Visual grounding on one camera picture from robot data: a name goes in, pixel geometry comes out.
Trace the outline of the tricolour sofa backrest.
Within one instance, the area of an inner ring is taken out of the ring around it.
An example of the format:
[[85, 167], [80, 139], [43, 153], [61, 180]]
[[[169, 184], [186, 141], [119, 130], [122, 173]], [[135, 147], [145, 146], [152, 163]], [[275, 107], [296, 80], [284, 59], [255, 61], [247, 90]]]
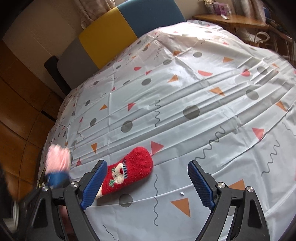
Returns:
[[76, 37], [58, 59], [56, 68], [68, 94], [108, 65], [142, 35], [159, 27], [185, 22], [175, 1], [126, 1], [111, 9]]

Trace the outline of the wooden side table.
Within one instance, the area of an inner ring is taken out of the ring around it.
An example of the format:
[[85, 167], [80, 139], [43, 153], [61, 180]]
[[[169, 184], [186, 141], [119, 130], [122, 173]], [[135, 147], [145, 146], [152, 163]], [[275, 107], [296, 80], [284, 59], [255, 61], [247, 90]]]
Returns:
[[203, 15], [194, 15], [192, 16], [194, 20], [201, 20], [210, 23], [226, 27], [228, 29], [234, 28], [250, 28], [258, 30], [268, 30], [269, 26], [262, 21], [247, 18], [241, 15], [230, 15], [227, 16], [227, 19], [224, 19], [221, 15], [212, 15], [212, 14], [203, 14]]

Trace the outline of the red christmas sock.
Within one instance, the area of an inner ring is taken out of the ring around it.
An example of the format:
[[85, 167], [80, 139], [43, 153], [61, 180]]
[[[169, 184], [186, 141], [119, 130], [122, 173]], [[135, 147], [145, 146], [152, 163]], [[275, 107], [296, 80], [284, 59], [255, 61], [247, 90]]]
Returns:
[[152, 172], [153, 160], [149, 151], [144, 147], [136, 147], [115, 164], [108, 166], [107, 174], [96, 194], [99, 199], [107, 194], [117, 192]]

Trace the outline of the purple box on table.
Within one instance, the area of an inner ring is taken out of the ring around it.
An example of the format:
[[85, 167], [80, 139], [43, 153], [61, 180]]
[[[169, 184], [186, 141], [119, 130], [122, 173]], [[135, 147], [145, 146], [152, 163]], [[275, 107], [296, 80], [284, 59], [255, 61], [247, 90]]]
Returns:
[[214, 2], [213, 7], [217, 15], [231, 15], [231, 9], [228, 4]]

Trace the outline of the pink towel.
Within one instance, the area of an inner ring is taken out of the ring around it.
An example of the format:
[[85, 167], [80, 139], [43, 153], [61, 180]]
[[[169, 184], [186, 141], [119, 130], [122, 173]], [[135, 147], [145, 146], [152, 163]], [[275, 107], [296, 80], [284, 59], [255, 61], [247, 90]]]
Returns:
[[50, 145], [45, 162], [45, 184], [51, 189], [57, 189], [69, 183], [70, 163], [71, 155], [68, 148]]

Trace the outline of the patterned white tablecloth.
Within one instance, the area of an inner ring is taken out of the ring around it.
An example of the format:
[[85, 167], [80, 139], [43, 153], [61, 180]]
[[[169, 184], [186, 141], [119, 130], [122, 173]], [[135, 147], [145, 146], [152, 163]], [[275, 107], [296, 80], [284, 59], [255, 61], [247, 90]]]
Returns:
[[158, 28], [70, 92], [51, 144], [70, 149], [73, 180], [100, 159], [151, 154], [147, 178], [86, 210], [101, 240], [194, 240], [209, 209], [192, 160], [229, 187], [252, 186], [279, 240], [295, 216], [295, 68], [217, 25]]

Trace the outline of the floral curtain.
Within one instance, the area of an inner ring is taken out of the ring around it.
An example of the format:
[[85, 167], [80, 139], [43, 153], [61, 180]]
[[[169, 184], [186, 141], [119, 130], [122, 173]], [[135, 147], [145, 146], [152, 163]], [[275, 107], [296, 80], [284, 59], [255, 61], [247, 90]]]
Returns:
[[113, 0], [75, 0], [74, 3], [78, 9], [83, 29], [116, 7]]

